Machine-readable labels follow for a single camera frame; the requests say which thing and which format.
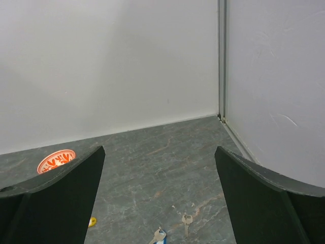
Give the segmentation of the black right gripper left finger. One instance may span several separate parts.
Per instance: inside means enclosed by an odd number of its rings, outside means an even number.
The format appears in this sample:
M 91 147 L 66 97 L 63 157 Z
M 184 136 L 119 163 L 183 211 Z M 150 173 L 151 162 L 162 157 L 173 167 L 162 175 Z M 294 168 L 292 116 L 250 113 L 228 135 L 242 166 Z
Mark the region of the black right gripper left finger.
M 105 150 L 1 189 L 1 243 L 84 243 Z

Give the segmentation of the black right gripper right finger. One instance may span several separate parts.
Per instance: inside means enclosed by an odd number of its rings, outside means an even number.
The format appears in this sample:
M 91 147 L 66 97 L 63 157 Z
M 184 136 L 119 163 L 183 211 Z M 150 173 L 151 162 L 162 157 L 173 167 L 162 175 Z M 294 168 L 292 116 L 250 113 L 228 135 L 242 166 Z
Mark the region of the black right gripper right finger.
M 236 243 L 324 243 L 324 188 L 221 146 L 215 162 Z

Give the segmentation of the yellow tagged key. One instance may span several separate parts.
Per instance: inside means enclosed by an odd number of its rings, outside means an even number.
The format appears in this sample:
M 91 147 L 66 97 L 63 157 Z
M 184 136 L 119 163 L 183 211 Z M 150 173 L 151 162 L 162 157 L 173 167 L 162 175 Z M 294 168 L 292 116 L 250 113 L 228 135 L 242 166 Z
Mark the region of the yellow tagged key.
M 96 222 L 97 222 L 97 219 L 95 217 L 91 217 L 89 220 L 88 227 L 94 226 L 96 224 Z

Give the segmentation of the plain silver key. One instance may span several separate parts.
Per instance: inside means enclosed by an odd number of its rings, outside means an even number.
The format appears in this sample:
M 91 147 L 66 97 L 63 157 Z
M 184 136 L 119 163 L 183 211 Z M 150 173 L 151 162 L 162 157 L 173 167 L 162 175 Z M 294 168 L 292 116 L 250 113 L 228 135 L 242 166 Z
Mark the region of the plain silver key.
M 193 216 L 188 215 L 187 213 L 184 213 L 182 215 L 182 222 L 184 224 L 185 236 L 188 237 L 188 229 L 189 229 L 190 224 L 193 222 Z

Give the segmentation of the blue tagged silver key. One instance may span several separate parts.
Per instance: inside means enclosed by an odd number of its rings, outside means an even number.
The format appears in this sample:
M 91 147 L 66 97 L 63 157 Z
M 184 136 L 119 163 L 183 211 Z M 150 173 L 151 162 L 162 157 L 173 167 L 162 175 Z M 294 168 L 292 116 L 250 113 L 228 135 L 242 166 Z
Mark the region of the blue tagged silver key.
M 159 227 L 154 232 L 153 239 L 149 242 L 149 244 L 166 243 L 166 237 L 166 232 L 162 229 L 162 227 Z

